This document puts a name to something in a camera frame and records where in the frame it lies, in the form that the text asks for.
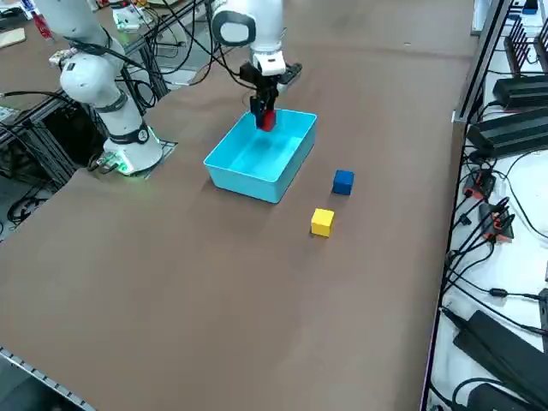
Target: table surface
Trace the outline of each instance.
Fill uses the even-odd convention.
[[[285,55],[304,71],[279,106],[319,119],[280,204],[207,175],[245,110],[215,67],[147,114],[179,142],[151,179],[80,171],[0,248],[1,344],[95,408],[420,403],[473,1],[286,7]],[[356,175],[350,197],[330,193],[339,168]],[[336,212],[330,239],[309,234],[316,207]]]

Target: cable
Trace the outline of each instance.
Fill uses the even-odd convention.
[[[167,3],[167,1],[166,1],[166,0],[162,0],[162,3],[164,3],[164,6],[170,11],[171,15],[173,15],[173,17],[176,18],[176,13],[175,13],[175,11],[174,11],[174,10],[171,8],[171,6]],[[222,49],[222,48],[221,48],[220,51],[219,51],[220,54],[221,54],[221,59],[222,59],[222,61],[221,61],[221,60],[219,60],[218,58],[215,57],[215,55],[214,55],[214,53],[212,52],[212,50],[207,50],[207,49],[206,49],[206,48],[205,48],[205,47],[204,47],[204,46],[203,46],[203,45],[194,37],[194,34],[193,34],[193,33],[189,33],[189,32],[188,32],[188,29],[185,27],[184,24],[182,24],[181,21],[179,21],[179,19],[177,19],[177,21],[178,21],[179,25],[181,26],[182,30],[183,30],[188,36],[190,36],[190,37],[193,39],[194,43],[196,43],[200,49],[202,49],[203,51],[205,51],[205,53],[207,53],[207,54],[208,54],[213,60],[215,60],[221,67],[223,67],[224,69],[226,69],[226,71],[229,72],[230,77],[232,78],[232,80],[234,80],[234,81],[235,81],[237,84],[239,84],[240,86],[244,86],[244,87],[249,88],[249,89],[252,89],[252,90],[255,89],[254,87],[251,87],[251,86],[246,85],[246,84],[244,84],[244,83],[240,83],[240,82],[235,78],[235,76],[237,75],[237,73],[235,73],[234,71],[232,71],[232,70],[230,69],[230,67],[228,66],[228,64],[226,63],[226,60],[225,60],[225,58],[224,58],[224,53],[223,53],[223,49]]]
[[[457,280],[453,280],[454,282],[456,282],[458,280],[462,280],[464,283],[468,284],[470,287],[473,287],[474,289],[477,289],[478,291],[480,291],[482,293],[486,293],[486,294],[490,295],[491,297],[497,297],[497,298],[522,297],[522,298],[527,298],[527,299],[533,300],[533,301],[547,301],[547,299],[545,297],[541,297],[540,295],[536,295],[536,294],[510,293],[506,289],[498,289],[498,288],[483,289],[478,284],[472,283],[470,280],[468,280],[467,278],[465,278],[463,276],[464,271],[467,270],[468,268],[465,269],[463,272],[460,272],[460,273],[453,270],[452,268],[449,268],[449,267],[447,267],[447,269],[449,271],[451,271],[453,274],[456,274],[458,276]]]
[[[469,384],[474,384],[474,383],[488,383],[488,384],[494,384],[494,385],[499,385],[501,387],[504,387],[504,388],[508,388],[507,384],[497,380],[497,379],[493,379],[493,378],[470,378],[470,379],[467,379],[465,381],[462,381],[460,384],[458,384],[455,388],[455,390],[453,391],[453,396],[452,396],[452,403],[453,404],[456,404],[456,397],[458,396],[459,394],[459,391],[462,390],[465,386],[469,385]]]
[[[514,169],[515,165],[524,157],[534,153],[534,152],[537,152],[538,150],[532,150],[532,151],[529,151],[529,152],[525,152],[523,153],[521,156],[519,156],[516,160],[514,160],[514,162],[512,163],[512,165],[510,165],[510,167],[508,168],[508,171],[506,172],[506,174],[504,174],[503,172],[501,171],[497,171],[497,170],[494,170],[493,172],[498,174],[499,176],[501,176],[507,183],[508,183],[508,187],[510,189],[510,192],[512,193],[512,196],[514,197],[514,200],[515,200],[515,203],[517,204],[518,208],[520,209],[521,211],[521,214],[523,215],[523,218],[525,219],[525,221],[527,222],[527,225],[538,235],[540,235],[541,237],[543,237],[544,239],[548,240],[548,235],[540,232],[534,225],[533,223],[531,222],[531,219],[529,218],[529,216],[527,215],[527,213],[525,212],[525,210],[523,209],[523,205],[521,205],[521,202],[520,200],[517,198],[517,196],[515,195],[515,191],[514,191],[514,188],[512,187],[512,183],[509,179],[509,174],[510,172],[512,171],[512,169]]]
[[[134,92],[134,96],[135,96],[135,99],[137,100],[137,102],[147,108],[147,109],[151,109],[152,107],[154,107],[156,105],[156,103],[159,101],[159,98],[158,98],[158,95],[156,94],[156,92],[154,91],[154,89],[152,88],[152,86],[147,83],[146,81],[143,81],[143,80],[135,80],[135,79],[131,79],[131,80],[123,80],[123,79],[118,79],[116,80],[118,82],[124,82],[126,83],[126,85],[128,87],[131,87],[133,92]],[[139,89],[139,86],[142,86],[142,85],[145,85],[146,87],[148,87],[148,89],[151,91],[152,93],[152,98],[151,100],[146,100],[146,98],[143,97],[143,94],[141,93],[140,89]]]
[[[483,115],[485,113],[485,111],[489,108],[489,107],[494,107],[494,106],[501,106],[501,107],[504,107],[504,105],[500,102],[498,102],[497,100],[495,101],[491,101],[490,103],[486,104],[479,112],[478,112],[478,122],[481,121],[481,119],[483,118]]]
[[[525,398],[529,403],[531,403],[535,407],[538,407],[538,410],[546,411],[547,404],[544,404],[544,402],[541,399],[539,399],[534,392],[530,391],[528,385],[522,383],[520,373],[516,372],[514,368],[508,363],[508,361],[506,361],[502,356],[494,353],[491,350],[491,347],[489,346],[489,344],[487,344],[485,340],[474,329],[468,326],[467,321],[465,321],[463,318],[453,313],[447,307],[441,307],[441,312],[456,326],[457,329],[465,330],[473,338],[475,338],[476,341],[479,343],[479,345],[481,345],[485,349],[486,353],[491,356],[492,361],[500,365],[501,368],[503,368],[503,370],[501,371],[504,371],[505,373],[508,374],[506,377],[509,380],[509,383],[506,383],[505,388],[514,391],[516,394],[519,394],[520,396]],[[456,395],[458,395],[458,391],[461,390],[462,387],[457,386],[456,388],[458,390],[457,389],[455,390],[456,394],[455,394],[455,391],[453,391],[453,396],[452,396],[452,398],[454,398],[455,401],[456,401]]]
[[[471,270],[472,268],[474,268],[478,264],[486,262],[494,253],[495,253],[495,246],[493,244],[491,244],[491,249],[489,250],[489,253],[483,259],[478,259],[478,260],[474,261],[473,263],[467,265],[460,273],[456,272],[456,268],[461,263],[462,259],[466,255],[466,253],[463,254],[461,256],[461,258],[456,262],[455,268],[451,268],[451,264],[449,266],[446,265],[445,269],[455,273],[456,278],[454,280],[451,280],[451,274],[449,274],[448,276],[446,276],[444,278],[444,284],[442,286],[441,295],[445,295],[450,290],[451,286],[462,278],[462,276],[466,273],[466,271]]]
[[[28,94],[38,94],[38,95],[43,95],[43,96],[49,96],[49,97],[53,97],[53,98],[58,98],[59,100],[62,100],[67,104],[72,104],[73,103],[73,101],[69,100],[68,98],[66,98],[66,97],[64,97],[60,94],[57,94],[56,92],[42,92],[42,91],[34,91],[34,90],[20,90],[20,91],[15,91],[15,92],[0,92],[0,98],[12,97],[12,96],[25,96],[25,95],[28,95]]]
[[[462,199],[462,201],[455,207],[455,212],[457,212],[459,210],[459,208],[464,206],[464,203],[466,203],[466,200],[468,200],[470,198],[470,195],[465,196],[464,199]]]
[[[476,203],[474,205],[472,205],[472,207],[470,207],[470,209],[468,211],[466,211],[465,213],[461,214],[461,216],[459,217],[459,219],[456,221],[456,223],[453,223],[453,226],[451,227],[451,230],[454,230],[460,223],[462,223],[465,219],[468,219],[468,216],[470,215],[470,213],[472,211],[474,211],[476,208],[478,208],[480,206],[480,204],[482,204],[483,202],[485,202],[484,199],[481,199],[481,200],[478,200],[476,201]]]
[[[451,254],[451,257],[452,257],[452,258],[455,258],[455,257],[458,257],[459,255],[464,255],[464,254],[470,253],[470,252],[472,252],[473,250],[476,250],[476,249],[478,249],[478,248],[480,248],[480,247],[483,247],[485,244],[487,244],[487,243],[489,243],[489,242],[490,242],[489,240],[484,240],[484,241],[482,241],[482,242],[480,242],[480,243],[478,243],[478,244],[476,244],[476,245],[470,245],[470,247],[468,247],[467,250],[465,250],[465,251],[463,251],[463,252],[461,252],[461,253],[456,252],[456,253],[454,253],[454,254]]]
[[[252,87],[252,86],[249,86],[249,85],[247,85],[247,84],[241,83],[241,82],[239,82],[239,81],[236,79],[236,77],[235,77],[235,72],[233,72],[233,71],[230,69],[229,65],[226,63],[226,59],[224,58],[223,49],[221,49],[220,53],[221,53],[221,58],[223,59],[224,66],[225,66],[226,70],[229,72],[230,77],[232,78],[232,80],[234,80],[236,84],[239,84],[239,85],[242,86],[242,87],[245,87],[245,88],[248,88],[249,90],[254,90],[254,91],[255,91],[255,90],[256,90],[255,87]]]
[[[537,58],[535,60],[533,60],[533,61],[529,60],[529,53],[527,53],[527,56],[525,58],[527,59],[527,62],[529,64],[536,64],[536,63],[539,62],[539,59],[540,59],[539,55],[537,55]]]
[[[428,387],[430,388],[430,390],[432,390],[432,392],[433,392],[434,394],[436,394],[436,396],[437,396],[440,400],[442,400],[442,402],[443,402],[446,406],[448,406],[449,408],[451,408],[451,406],[453,405],[453,403],[452,403],[448,398],[444,397],[444,396],[442,395],[441,392],[438,391],[438,389],[434,386],[432,380],[429,381]]]
[[[17,139],[17,140],[19,139],[19,136],[18,136],[17,134],[15,134],[15,133],[12,131],[12,128],[11,128],[8,124],[6,124],[5,122],[0,122],[0,127],[2,127],[3,130],[4,130],[6,133],[10,134],[10,135],[11,135],[12,137],[14,137],[15,139]]]
[[[137,10],[137,7],[133,4],[134,6],[134,9],[135,9],[135,12],[136,13],[139,13],[139,11]],[[156,24],[154,25],[154,27],[150,27],[150,25],[146,22],[146,18],[141,18],[141,20],[143,20],[143,22],[146,24],[146,26],[148,27],[150,33],[153,34],[153,37],[152,37],[152,54],[155,56],[155,57],[162,57],[162,58],[176,58],[178,55],[179,55],[179,45],[180,44],[161,44],[158,42],[158,36],[160,35],[159,33],[159,28],[160,28],[160,22],[161,20],[163,19],[163,16],[160,16],[156,10],[154,9],[143,9],[143,11],[148,14],[149,16],[152,17],[153,20],[156,21]],[[171,35],[173,36],[173,38],[176,40],[176,36],[175,34],[173,33],[173,30],[171,30],[171,27],[167,27],[167,30],[170,31]],[[172,47],[175,47],[175,54],[173,56],[164,56],[164,55],[160,55],[158,54],[158,45],[169,45],[169,46],[172,46]]]
[[[213,47],[214,47],[214,44],[213,44],[213,29],[211,28],[211,19],[210,19],[209,14],[207,14],[207,28],[209,29],[209,41],[210,41],[209,46],[210,46],[210,50],[213,51]],[[206,70],[205,74],[202,76],[202,78],[195,81],[195,82],[193,82],[193,83],[190,83],[188,86],[196,86],[196,85],[198,85],[199,83],[201,83],[202,81],[204,81],[207,78],[207,76],[211,72],[211,67],[213,66],[213,54],[215,54],[215,51],[209,57],[209,63],[207,63],[207,70]]]
[[[468,242],[472,240],[472,237],[474,236],[474,234],[477,233],[480,229],[482,229],[484,222],[487,221],[488,218],[491,218],[492,213],[503,213],[508,210],[508,207],[506,206],[508,202],[509,202],[509,198],[504,197],[502,200],[500,200],[498,203],[496,203],[493,206],[490,213],[487,213],[485,216],[481,218],[476,228],[468,235],[466,240],[459,247],[458,253],[460,253],[464,249],[464,247],[468,244]]]
[[[540,328],[537,328],[537,327],[533,327],[532,325],[524,325],[522,323],[518,323],[517,321],[515,321],[514,319],[511,319],[510,317],[500,313],[499,311],[495,310],[494,308],[488,306],[487,304],[485,304],[483,301],[477,299],[476,297],[474,297],[472,294],[468,293],[463,287],[461,287],[460,285],[458,285],[457,283],[455,283],[453,280],[451,280],[450,278],[448,278],[448,281],[455,286],[455,288],[457,288],[459,291],[461,291],[465,296],[467,296],[468,298],[470,298],[471,300],[474,300],[476,303],[480,304],[483,308],[485,308],[486,310],[489,310],[490,312],[492,312],[493,314],[496,314],[498,317],[500,317],[501,319],[504,319],[506,321],[508,321],[509,323],[511,323],[512,325],[518,327],[518,328],[521,328],[522,330],[525,330],[527,332],[530,332],[532,334],[536,334],[538,336],[541,336],[541,337],[548,337],[548,331],[547,330],[542,330]]]
[[[511,73],[511,72],[501,72],[495,70],[487,70],[487,73],[499,74],[499,75],[517,75],[520,77],[530,77],[531,75],[542,75],[543,71],[521,71],[520,73]]]
[[[190,28],[191,30],[191,33],[188,32],[187,28],[185,27],[184,24],[182,24],[182,21],[180,21],[178,18],[177,18],[177,14],[175,13],[175,11],[171,8],[171,6],[169,4],[167,4],[167,2],[165,2],[164,0],[164,4],[168,7],[168,9],[170,10],[170,13],[171,15],[173,15],[173,18],[179,23],[179,26],[182,27],[182,29],[184,30],[184,32],[190,36],[190,45],[188,46],[187,48],[187,55],[185,56],[185,58],[182,59],[182,62],[179,63],[179,65],[176,67],[176,68],[173,68],[172,70],[170,71],[166,71],[166,72],[162,72],[162,75],[166,75],[166,74],[173,74],[177,71],[179,71],[181,69],[182,66],[184,66],[188,59],[190,58],[190,53],[192,51],[192,47],[194,45],[194,42],[196,42],[198,44],[198,42],[196,41],[196,38],[194,37],[194,34],[195,34],[195,30],[196,30],[196,7],[197,7],[197,3],[196,3],[196,0],[193,0],[192,2],[192,26]]]

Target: plastic tray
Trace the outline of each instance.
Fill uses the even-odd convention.
[[[236,193],[278,203],[316,139],[316,115],[277,110],[270,132],[244,114],[204,160],[213,183]]]

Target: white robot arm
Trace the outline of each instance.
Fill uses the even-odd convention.
[[[81,44],[100,45],[124,54],[122,46],[99,25],[86,0],[35,0],[35,3],[51,31],[76,48]],[[159,162],[163,150],[158,139],[131,96],[116,85],[123,61],[108,53],[80,48],[63,63],[63,90],[73,100],[94,108],[109,131],[104,157],[113,159],[110,162],[127,176]]]
[[[221,45],[250,46],[252,61],[240,67],[240,77],[256,87],[249,103],[257,127],[271,131],[279,90],[302,69],[283,59],[283,0],[215,0],[211,29]]]
[[[283,0],[216,0],[211,29],[222,45],[250,45],[253,66],[262,75],[285,73]]]

